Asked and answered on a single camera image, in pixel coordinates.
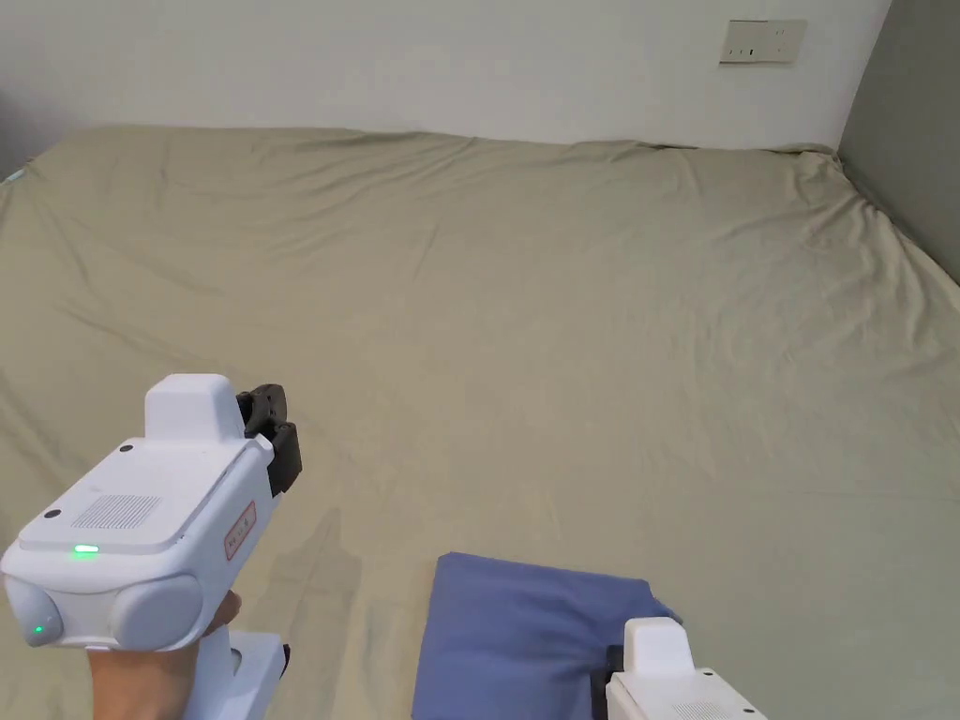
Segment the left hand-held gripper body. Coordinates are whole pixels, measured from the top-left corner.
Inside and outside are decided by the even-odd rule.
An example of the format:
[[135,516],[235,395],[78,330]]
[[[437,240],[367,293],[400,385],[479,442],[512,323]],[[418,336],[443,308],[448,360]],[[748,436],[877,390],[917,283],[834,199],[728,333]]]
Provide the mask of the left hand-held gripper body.
[[125,440],[2,558],[34,648],[172,651],[201,642],[189,719],[262,719],[290,659],[275,634],[212,630],[274,515],[270,441],[246,437],[229,379],[171,374]]

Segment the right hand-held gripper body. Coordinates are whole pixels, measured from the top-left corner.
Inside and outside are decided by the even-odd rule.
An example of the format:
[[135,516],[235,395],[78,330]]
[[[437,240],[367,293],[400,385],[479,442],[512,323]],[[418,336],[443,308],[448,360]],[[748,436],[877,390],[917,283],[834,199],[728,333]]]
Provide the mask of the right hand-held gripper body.
[[634,618],[623,643],[591,672],[593,719],[764,719],[713,669],[695,667],[687,633],[669,617]]

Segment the person's left hand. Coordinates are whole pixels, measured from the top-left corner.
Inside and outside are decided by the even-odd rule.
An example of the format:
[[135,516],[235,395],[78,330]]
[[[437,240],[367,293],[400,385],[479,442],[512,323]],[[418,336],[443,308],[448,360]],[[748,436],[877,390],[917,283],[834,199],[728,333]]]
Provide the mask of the person's left hand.
[[168,652],[89,651],[94,719],[182,719],[201,642]]

